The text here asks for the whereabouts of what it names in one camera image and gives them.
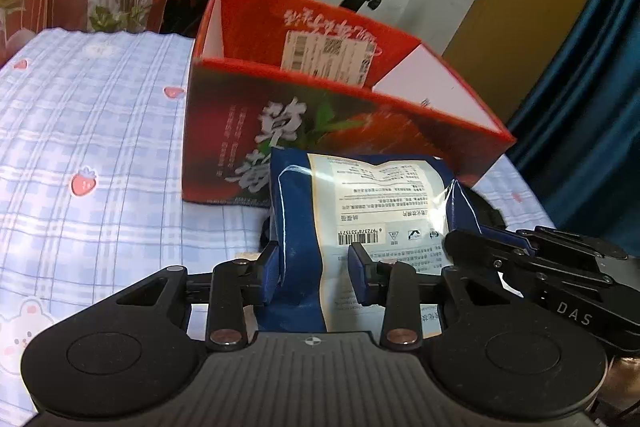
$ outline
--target plaid tablecloth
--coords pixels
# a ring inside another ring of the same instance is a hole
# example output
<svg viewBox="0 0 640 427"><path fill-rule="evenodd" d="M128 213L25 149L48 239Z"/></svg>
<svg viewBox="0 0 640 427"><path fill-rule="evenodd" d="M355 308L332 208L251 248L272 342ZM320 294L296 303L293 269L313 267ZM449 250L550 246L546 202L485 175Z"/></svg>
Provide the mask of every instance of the plaid tablecloth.
<svg viewBox="0 0 640 427"><path fill-rule="evenodd" d="M180 198L191 43L46 30L0 70L0 427L34 412L28 338L163 266L258 247L265 210ZM476 188L510 228L552 226L507 158Z"/></svg>

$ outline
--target teal curtain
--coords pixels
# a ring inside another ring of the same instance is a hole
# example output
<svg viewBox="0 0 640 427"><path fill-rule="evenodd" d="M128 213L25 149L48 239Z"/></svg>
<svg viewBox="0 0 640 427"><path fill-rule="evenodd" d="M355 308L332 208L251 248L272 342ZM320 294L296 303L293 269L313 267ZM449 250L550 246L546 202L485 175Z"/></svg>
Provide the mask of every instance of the teal curtain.
<svg viewBox="0 0 640 427"><path fill-rule="evenodd" d="M558 228L640 256L640 0L588 0L508 127Z"/></svg>

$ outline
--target blue and white package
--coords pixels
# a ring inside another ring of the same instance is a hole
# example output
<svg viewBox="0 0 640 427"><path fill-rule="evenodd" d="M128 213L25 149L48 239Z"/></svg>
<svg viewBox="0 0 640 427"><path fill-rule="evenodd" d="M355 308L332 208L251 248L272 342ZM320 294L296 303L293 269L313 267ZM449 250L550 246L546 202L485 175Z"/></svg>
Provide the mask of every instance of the blue and white package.
<svg viewBox="0 0 640 427"><path fill-rule="evenodd" d="M432 156L343 158L274 148L271 204L280 285L269 306L256 310L258 324L270 331L368 330L376 337L384 310L357 304L349 245L362 243L374 261L439 274L450 264L446 233L479 232L458 181ZM422 307L423 333L438 333L435 306Z"/></svg>

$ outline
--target yellow wall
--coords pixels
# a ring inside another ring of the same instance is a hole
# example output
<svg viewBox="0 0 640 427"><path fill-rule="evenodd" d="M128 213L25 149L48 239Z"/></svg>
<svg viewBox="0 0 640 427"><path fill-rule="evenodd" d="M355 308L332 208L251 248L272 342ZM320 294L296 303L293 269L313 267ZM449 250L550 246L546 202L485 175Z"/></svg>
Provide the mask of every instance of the yellow wall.
<svg viewBox="0 0 640 427"><path fill-rule="evenodd" d="M475 0L443 56L504 121L535 84L586 0Z"/></svg>

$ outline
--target open box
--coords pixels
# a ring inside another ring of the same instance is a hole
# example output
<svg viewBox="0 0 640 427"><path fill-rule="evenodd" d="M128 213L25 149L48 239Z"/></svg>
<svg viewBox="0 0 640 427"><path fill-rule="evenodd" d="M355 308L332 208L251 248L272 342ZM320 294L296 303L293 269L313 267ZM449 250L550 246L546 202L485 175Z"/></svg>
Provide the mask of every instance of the open box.
<svg viewBox="0 0 640 427"><path fill-rule="evenodd" d="M342 50L339 67L327 50ZM299 72L318 70L342 81ZM187 93L187 201L267 206L271 146L430 154L473 184L513 142L411 35L314 0L209 0Z"/></svg>

